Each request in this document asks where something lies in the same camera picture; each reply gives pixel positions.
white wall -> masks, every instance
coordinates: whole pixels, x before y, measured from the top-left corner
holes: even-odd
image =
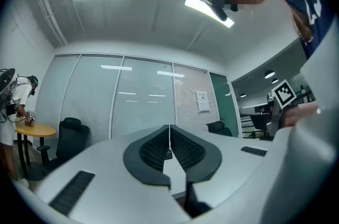
[[[291,85],[294,92],[300,91],[301,85],[304,86],[304,88],[307,86],[307,82],[305,81],[301,73],[298,73],[295,76],[291,77],[287,80],[287,82]],[[253,95],[240,98],[240,101],[238,102],[239,108],[267,102],[267,94],[271,92],[271,90],[275,88],[278,84],[279,82],[276,84],[272,84],[271,86],[268,86],[267,88]]]
[[[250,50],[244,51],[242,55],[235,57],[234,60],[227,61],[226,71],[228,72],[228,78],[230,81],[234,81],[249,73],[292,44],[297,37],[292,21],[286,23],[278,33],[265,39]]]
[[[54,54],[53,46],[35,19],[39,10],[32,9],[32,0],[7,0],[0,15],[0,68],[15,68],[20,76],[38,78],[35,96],[30,96],[26,103],[26,110],[32,111]]]
[[[123,42],[123,41],[82,41],[72,42],[55,50],[56,55],[65,53],[113,53],[117,55],[130,55],[152,58],[163,61],[176,62],[202,69],[208,69],[216,73],[226,75],[226,67],[213,59],[165,46],[156,46],[147,43]]]

white ceiling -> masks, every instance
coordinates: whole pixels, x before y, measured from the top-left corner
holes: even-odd
[[[68,43],[78,39],[148,42],[189,49],[223,64],[250,52],[290,22],[290,13],[282,0],[266,0],[253,6],[252,11],[227,10],[235,22],[231,28],[185,6],[185,0],[48,2]]]
[[[255,70],[247,73],[236,81],[232,82],[233,89],[237,98],[241,93],[248,97],[266,88],[272,86],[272,79],[279,81],[290,79],[300,72],[300,68],[306,62],[306,56],[299,40],[293,42],[288,48],[270,59]],[[275,72],[274,76],[265,79],[265,72],[271,69]]]

black office chair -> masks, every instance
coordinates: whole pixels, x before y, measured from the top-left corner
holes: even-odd
[[[47,150],[50,146],[37,148],[41,152],[43,163],[42,173],[47,175],[66,161],[70,160],[85,148],[86,139],[90,129],[81,125],[81,121],[74,118],[65,118],[59,123],[59,138],[57,147],[57,158],[49,161]]]
[[[228,137],[232,136],[231,130],[225,127],[225,124],[222,121],[207,123],[206,125],[210,133],[216,133],[218,135],[228,136]]]

small table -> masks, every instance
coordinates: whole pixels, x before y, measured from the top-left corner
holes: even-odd
[[[28,145],[27,145],[27,136],[39,137],[40,145],[43,146],[44,145],[43,138],[54,136],[56,134],[56,130],[52,128],[51,126],[45,125],[40,122],[34,122],[33,126],[27,126],[25,125],[25,121],[21,121],[16,124],[15,131],[17,132],[17,148],[19,151],[19,159],[20,159],[23,176],[31,181],[42,180],[44,178],[44,175],[41,173],[41,164],[30,162],[30,157],[28,153]],[[23,144],[25,147],[25,157],[26,157],[27,167],[25,164],[25,159],[23,158],[21,135],[24,135]]]

black mesh pad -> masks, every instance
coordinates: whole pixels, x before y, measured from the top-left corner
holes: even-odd
[[[222,161],[222,154],[217,146],[173,125],[171,149],[186,172],[187,183],[209,180]]]
[[[162,173],[169,147],[168,125],[165,125],[131,143],[123,153],[123,163],[143,184],[171,187],[170,178]]]
[[[140,148],[140,158],[157,171],[163,172],[164,161],[168,152],[168,130],[163,131]]]

